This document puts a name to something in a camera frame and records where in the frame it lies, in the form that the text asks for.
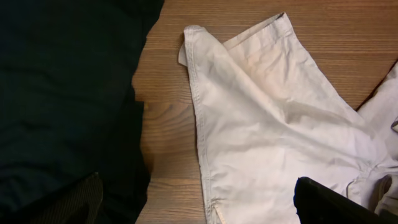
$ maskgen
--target brown wooden floor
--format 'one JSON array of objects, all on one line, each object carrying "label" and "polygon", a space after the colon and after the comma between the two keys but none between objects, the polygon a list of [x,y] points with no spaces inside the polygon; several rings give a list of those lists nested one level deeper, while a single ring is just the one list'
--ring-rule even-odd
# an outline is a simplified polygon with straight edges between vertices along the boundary
[{"label": "brown wooden floor", "polygon": [[184,27],[204,26],[224,42],[284,11],[353,108],[398,59],[398,0],[165,0],[133,79],[146,103],[142,151],[152,172],[138,223],[205,223],[188,74],[177,63]]}]

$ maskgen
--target wooden table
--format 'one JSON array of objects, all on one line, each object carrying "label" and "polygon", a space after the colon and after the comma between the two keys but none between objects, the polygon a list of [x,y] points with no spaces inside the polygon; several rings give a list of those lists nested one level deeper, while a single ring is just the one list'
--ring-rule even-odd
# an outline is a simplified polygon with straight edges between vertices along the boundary
[{"label": "wooden table", "polygon": [[184,27],[201,25],[224,42],[284,11],[354,109],[398,59],[398,0],[165,0],[133,78],[146,103],[141,149],[152,172],[137,223],[206,223],[188,73],[177,62]]}]

